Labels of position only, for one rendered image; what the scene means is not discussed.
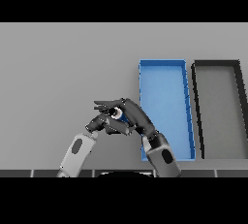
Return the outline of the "dark grey bin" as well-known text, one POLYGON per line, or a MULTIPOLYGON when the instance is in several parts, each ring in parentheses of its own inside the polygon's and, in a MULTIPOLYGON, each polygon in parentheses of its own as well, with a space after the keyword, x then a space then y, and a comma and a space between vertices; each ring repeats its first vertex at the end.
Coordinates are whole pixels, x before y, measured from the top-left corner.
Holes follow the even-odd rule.
POLYGON ((239 60, 191 66, 202 159, 248 159, 248 102, 239 60))

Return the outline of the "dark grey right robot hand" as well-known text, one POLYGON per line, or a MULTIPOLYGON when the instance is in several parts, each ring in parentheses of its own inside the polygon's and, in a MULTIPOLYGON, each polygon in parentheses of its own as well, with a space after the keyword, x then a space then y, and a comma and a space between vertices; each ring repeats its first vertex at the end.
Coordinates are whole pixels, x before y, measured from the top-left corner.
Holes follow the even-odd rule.
POLYGON ((146 113, 131 99, 121 98, 113 101, 95 101, 95 110, 102 114, 112 115, 113 109, 122 110, 129 126, 129 131, 136 130, 143 138, 148 141, 152 148, 159 146, 160 134, 155 129, 152 121, 146 113))

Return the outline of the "blue pipe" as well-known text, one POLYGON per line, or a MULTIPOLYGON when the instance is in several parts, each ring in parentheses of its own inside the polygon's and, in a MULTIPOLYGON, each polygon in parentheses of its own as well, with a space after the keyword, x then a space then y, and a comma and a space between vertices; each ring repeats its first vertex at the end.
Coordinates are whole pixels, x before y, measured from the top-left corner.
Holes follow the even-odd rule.
POLYGON ((122 110, 118 107, 110 108, 108 110, 108 124, 113 125, 125 125, 128 126, 128 120, 125 117, 122 110))

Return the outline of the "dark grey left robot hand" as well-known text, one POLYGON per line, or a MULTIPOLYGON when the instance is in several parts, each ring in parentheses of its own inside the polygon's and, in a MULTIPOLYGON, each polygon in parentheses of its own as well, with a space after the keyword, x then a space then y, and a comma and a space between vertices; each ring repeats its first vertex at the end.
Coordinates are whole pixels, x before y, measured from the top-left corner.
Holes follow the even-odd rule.
POLYGON ((94 117, 86 126, 86 130, 89 133, 94 131, 106 130, 108 135, 123 134, 128 135, 130 133, 128 125, 123 121, 116 120, 105 114, 99 114, 94 117))

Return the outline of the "blue bin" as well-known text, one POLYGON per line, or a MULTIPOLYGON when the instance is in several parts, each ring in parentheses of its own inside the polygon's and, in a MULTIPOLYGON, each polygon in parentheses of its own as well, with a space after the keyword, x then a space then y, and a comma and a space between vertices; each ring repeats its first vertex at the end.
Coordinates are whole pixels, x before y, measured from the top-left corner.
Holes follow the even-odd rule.
POLYGON ((165 135, 179 162, 196 158, 188 73, 184 59, 139 61, 139 105, 165 135))

